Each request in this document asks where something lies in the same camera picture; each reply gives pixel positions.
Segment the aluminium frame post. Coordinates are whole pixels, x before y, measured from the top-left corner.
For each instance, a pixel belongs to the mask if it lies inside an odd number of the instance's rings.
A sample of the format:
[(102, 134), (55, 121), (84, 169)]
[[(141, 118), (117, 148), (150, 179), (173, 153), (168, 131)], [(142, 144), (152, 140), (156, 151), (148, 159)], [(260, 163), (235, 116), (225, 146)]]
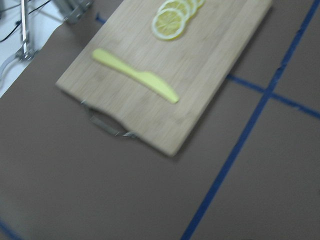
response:
[(64, 21), (69, 24), (76, 24), (93, 2), (93, 0), (53, 0)]

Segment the metal rod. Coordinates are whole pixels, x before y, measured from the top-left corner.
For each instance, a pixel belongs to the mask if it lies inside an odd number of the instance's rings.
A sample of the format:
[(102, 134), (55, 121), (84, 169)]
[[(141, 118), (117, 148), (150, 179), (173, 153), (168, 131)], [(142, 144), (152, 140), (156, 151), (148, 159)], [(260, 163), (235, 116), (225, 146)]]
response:
[(34, 58), (36, 50), (31, 37), (31, 29), (29, 25), (28, 1), (20, 1), (21, 13), (21, 47), (17, 51), (16, 56), (21, 61), (30, 61)]

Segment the wooden cutting board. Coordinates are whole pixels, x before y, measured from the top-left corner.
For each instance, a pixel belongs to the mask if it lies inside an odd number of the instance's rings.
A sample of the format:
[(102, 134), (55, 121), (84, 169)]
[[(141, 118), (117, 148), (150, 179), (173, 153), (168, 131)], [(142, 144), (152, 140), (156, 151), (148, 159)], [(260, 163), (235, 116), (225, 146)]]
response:
[[(160, 0), (125, 0), (56, 82), (83, 106), (114, 120), (120, 143), (180, 150), (272, 6), (270, 0), (207, 0), (176, 39), (160, 40), (152, 20)], [(152, 72), (178, 94), (175, 104), (92, 58), (104, 49)]]

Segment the yellow plastic knife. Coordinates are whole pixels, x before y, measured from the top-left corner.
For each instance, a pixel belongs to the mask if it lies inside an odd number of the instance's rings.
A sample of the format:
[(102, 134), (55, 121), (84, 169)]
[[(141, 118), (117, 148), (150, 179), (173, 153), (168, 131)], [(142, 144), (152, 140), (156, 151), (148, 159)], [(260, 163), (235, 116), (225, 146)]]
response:
[(101, 48), (93, 50), (91, 56), (95, 61), (136, 80), (165, 100), (169, 101), (171, 104), (176, 104), (180, 100), (176, 91), (155, 73), (150, 71), (139, 71), (121, 60), (119, 57)]

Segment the lemon slice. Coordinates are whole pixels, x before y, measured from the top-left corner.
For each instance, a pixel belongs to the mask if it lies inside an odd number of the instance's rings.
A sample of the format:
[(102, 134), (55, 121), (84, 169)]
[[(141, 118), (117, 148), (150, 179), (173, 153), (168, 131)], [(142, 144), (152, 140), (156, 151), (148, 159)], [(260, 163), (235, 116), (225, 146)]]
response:
[(151, 31), (160, 40), (172, 40), (184, 31), (187, 20), (179, 9), (165, 8), (155, 14), (151, 22)]
[(194, 3), (194, 9), (197, 10), (198, 8), (200, 8), (203, 4), (203, 0), (193, 0)]
[(197, 9), (198, 2), (196, 0), (166, 0), (158, 9), (158, 13), (162, 10), (173, 8), (179, 10), (186, 20), (192, 17)]

